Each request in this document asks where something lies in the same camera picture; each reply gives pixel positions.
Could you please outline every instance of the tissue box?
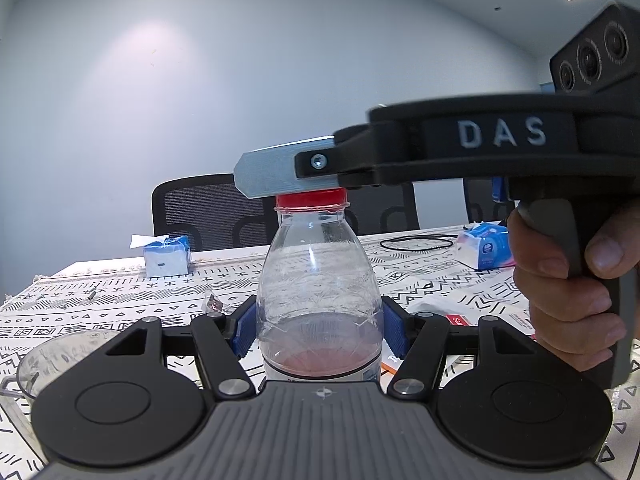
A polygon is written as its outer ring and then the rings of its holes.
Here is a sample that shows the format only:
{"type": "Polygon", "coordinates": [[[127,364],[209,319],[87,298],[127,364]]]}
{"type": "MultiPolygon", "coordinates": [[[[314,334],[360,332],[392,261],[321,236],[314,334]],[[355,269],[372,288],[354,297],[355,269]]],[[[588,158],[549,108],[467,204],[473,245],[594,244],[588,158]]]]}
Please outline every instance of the tissue box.
{"type": "Polygon", "coordinates": [[[191,249],[187,236],[156,240],[143,246],[142,252],[145,257],[148,278],[163,278],[189,273],[191,249]]]}
{"type": "Polygon", "coordinates": [[[456,260],[476,270],[514,266],[507,233],[506,227],[487,223],[461,232],[456,240],[456,260]]]}

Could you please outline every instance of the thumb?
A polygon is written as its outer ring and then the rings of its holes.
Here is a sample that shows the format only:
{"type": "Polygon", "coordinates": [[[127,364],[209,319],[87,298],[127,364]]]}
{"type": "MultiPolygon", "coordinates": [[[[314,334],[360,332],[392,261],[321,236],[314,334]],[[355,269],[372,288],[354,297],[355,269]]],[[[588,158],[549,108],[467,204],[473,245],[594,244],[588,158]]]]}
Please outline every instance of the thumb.
{"type": "Polygon", "coordinates": [[[591,271],[610,280],[640,261],[640,200],[617,211],[588,243],[584,257],[591,271]]]}

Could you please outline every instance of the red bottle cap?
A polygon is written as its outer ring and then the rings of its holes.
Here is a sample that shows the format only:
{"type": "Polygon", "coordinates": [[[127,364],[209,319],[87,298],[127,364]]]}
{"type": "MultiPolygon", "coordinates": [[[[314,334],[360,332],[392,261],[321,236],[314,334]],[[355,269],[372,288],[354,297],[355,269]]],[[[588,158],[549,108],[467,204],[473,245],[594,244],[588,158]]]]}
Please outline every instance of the red bottle cap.
{"type": "Polygon", "coordinates": [[[342,209],[348,205],[347,190],[343,187],[304,193],[290,193],[276,197],[277,209],[333,210],[342,209]]]}

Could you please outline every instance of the screw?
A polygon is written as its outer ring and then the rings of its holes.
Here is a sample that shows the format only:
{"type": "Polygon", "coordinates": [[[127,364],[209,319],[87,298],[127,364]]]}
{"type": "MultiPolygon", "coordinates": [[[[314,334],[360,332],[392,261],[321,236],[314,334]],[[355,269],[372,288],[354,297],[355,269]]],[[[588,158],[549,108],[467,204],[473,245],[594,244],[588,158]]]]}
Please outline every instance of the screw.
{"type": "Polygon", "coordinates": [[[424,383],[418,379],[400,379],[394,383],[394,390],[400,395],[415,395],[424,390],[424,383]]]}
{"type": "Polygon", "coordinates": [[[221,394],[238,396],[249,389],[249,383],[243,379],[227,379],[218,385],[221,394]]]}
{"type": "Polygon", "coordinates": [[[324,170],[326,168],[327,160],[322,153],[316,153],[311,157],[311,167],[315,170],[324,170]]]}

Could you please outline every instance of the clear plastic cup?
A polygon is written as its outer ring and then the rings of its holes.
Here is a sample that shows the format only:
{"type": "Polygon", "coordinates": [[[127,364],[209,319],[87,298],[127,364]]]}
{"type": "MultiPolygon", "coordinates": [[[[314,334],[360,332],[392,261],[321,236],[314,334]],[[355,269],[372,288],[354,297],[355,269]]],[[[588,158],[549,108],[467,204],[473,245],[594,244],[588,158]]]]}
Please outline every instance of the clear plastic cup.
{"type": "Polygon", "coordinates": [[[2,379],[0,394],[24,397],[32,404],[45,386],[118,334],[117,330],[79,330],[49,339],[25,355],[14,376],[2,379]],[[20,392],[7,389],[12,381],[20,392]]]}

